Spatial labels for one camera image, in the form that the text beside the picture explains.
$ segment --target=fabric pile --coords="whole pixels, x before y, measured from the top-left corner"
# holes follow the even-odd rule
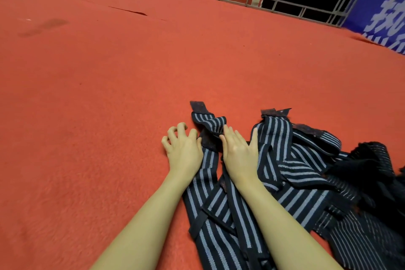
[[[276,269],[256,220],[232,183],[219,135],[226,118],[190,102],[201,129],[204,159],[183,199],[205,270]],[[262,110],[258,177],[308,232],[331,246],[350,270],[405,269],[405,174],[396,176],[386,147],[361,143],[341,151],[331,133],[288,119],[290,109]]]

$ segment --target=forearm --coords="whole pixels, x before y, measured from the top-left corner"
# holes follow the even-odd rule
[[[154,270],[183,191],[168,175],[91,270]]]
[[[261,181],[255,179],[237,188],[253,212],[279,270],[342,270]]]

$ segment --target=red carpet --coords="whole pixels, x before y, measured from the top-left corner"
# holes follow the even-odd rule
[[[293,108],[405,164],[405,58],[348,31],[216,0],[0,6],[1,269],[88,269],[164,179],[190,100],[246,138]],[[188,227],[180,203],[159,269],[201,269]]]

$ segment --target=blue banner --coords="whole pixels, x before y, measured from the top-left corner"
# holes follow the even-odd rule
[[[343,27],[405,54],[405,0],[357,0]]]

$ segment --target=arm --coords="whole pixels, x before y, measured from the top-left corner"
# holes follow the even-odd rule
[[[180,123],[169,129],[169,137],[163,137],[162,144],[170,164],[169,174],[91,270],[155,269],[177,204],[203,160],[197,131],[192,129],[187,137],[185,129],[186,125]]]
[[[248,145],[224,126],[220,136],[226,169],[249,205],[279,270],[342,270],[342,267],[266,190],[257,176],[257,129]]]

